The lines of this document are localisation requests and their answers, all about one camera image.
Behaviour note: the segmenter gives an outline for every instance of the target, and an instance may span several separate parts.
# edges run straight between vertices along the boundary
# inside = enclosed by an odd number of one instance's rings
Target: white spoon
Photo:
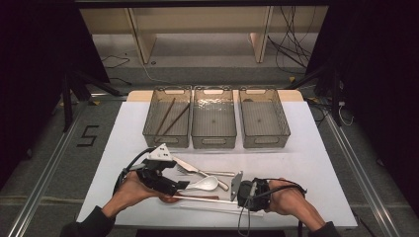
[[[212,191],[215,190],[218,186],[218,179],[215,176],[208,176],[205,177],[196,183],[189,184],[185,190],[204,190],[204,191]]]

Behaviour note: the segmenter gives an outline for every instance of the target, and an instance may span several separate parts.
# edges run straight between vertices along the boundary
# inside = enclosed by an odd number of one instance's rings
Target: tray
[[[147,145],[189,147],[191,87],[159,87],[153,91],[142,134]]]
[[[194,148],[234,148],[236,136],[232,89],[196,87],[192,121]]]
[[[239,97],[243,147],[285,147],[291,132],[278,91],[243,87]]]

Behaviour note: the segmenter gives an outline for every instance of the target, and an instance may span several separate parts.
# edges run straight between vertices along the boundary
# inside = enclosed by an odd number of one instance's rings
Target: black sleeve
[[[335,225],[332,221],[327,222],[323,227],[320,229],[309,232],[308,237],[340,237],[341,235],[335,228]]]
[[[83,222],[71,222],[61,229],[61,237],[107,236],[114,227],[115,219],[109,219],[99,206]]]

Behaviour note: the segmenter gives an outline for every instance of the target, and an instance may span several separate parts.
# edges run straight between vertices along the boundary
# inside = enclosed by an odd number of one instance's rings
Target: floor
[[[280,41],[283,36],[272,34],[271,38]],[[294,61],[281,54],[277,56],[270,43],[264,62],[256,63],[246,34],[161,35],[145,67],[139,63],[131,36],[93,36],[93,39],[112,78],[111,85],[123,92],[159,84],[263,84],[283,88],[290,85],[292,78],[301,78],[304,71]],[[301,43],[311,51],[315,40],[316,34],[308,34]],[[301,93],[314,98],[314,85],[315,81],[304,85]],[[90,103],[78,103],[74,98],[77,117],[74,128],[62,132],[63,107],[58,104],[34,144],[32,158],[21,162],[1,190],[0,236],[8,236],[13,227],[22,227],[23,236],[57,236],[60,228],[77,216],[125,99],[101,96],[103,92],[99,89],[89,89],[96,95]],[[419,236],[418,217],[379,163],[356,119],[351,125],[336,127],[327,111],[320,109],[311,106],[313,119],[350,207],[360,219],[358,228],[340,230],[341,234]],[[347,124],[351,116],[349,111],[342,110]],[[80,146],[90,141],[83,138],[86,127],[97,137],[92,146]],[[34,200],[36,205],[28,206]],[[110,236],[135,236],[135,232],[116,228]],[[296,230],[286,230],[286,234],[296,236]]]

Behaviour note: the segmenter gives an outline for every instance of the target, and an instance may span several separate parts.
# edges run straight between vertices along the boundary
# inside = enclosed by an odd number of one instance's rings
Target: gray floor
[[[276,40],[281,37],[281,35],[272,35],[272,38]],[[110,77],[118,77],[132,84],[128,85],[121,80],[113,79],[111,85],[124,92],[150,89],[154,85],[167,83],[237,86],[271,84],[285,87],[290,85],[290,76],[295,76],[297,79],[301,77],[299,74],[285,73],[277,67],[276,51],[270,45],[267,47],[264,63],[256,63],[248,36],[243,34],[159,36],[150,63],[146,65],[148,75],[139,64],[130,36],[94,36],[94,40],[98,51],[104,58],[108,55],[129,58],[128,63],[107,69]],[[304,46],[311,49],[315,42],[315,35],[309,35],[304,41],[306,41]],[[123,61],[123,59],[112,58],[111,60],[110,58],[105,60],[104,64],[112,67]],[[295,67],[293,62],[286,58],[283,61],[279,56],[278,62],[287,70],[303,72],[302,68]],[[90,89],[92,93],[101,93],[97,88]],[[301,92],[306,97],[313,97],[312,89],[310,84],[304,85]],[[93,101],[99,101],[99,103],[90,103],[82,111],[68,146],[29,222],[25,236],[57,236],[62,225],[73,220],[80,210],[123,102],[123,100],[104,97],[94,98]],[[322,118],[318,109],[311,109],[314,119]],[[350,112],[347,111],[343,111],[343,116],[351,117]],[[328,118],[318,122],[318,129],[346,198],[354,212],[376,236],[385,236],[385,231],[381,230],[356,175],[333,133],[330,122]],[[77,144],[90,141],[81,137],[87,125],[97,126],[89,130],[97,135],[97,138],[93,146],[78,147]],[[43,169],[63,135],[62,129],[63,107],[57,105],[55,113],[51,115],[48,125],[33,147],[32,159],[21,162],[0,193],[0,236],[8,235],[15,218],[36,187]],[[385,168],[377,163],[377,155],[362,130],[355,122],[351,126],[343,125],[342,129],[363,168],[367,171],[400,236],[419,236],[419,219]],[[296,236],[295,230],[286,232],[287,236]],[[341,230],[341,233],[343,236],[370,236],[363,224],[354,230]],[[111,236],[134,235],[133,229],[116,228],[111,233]]]

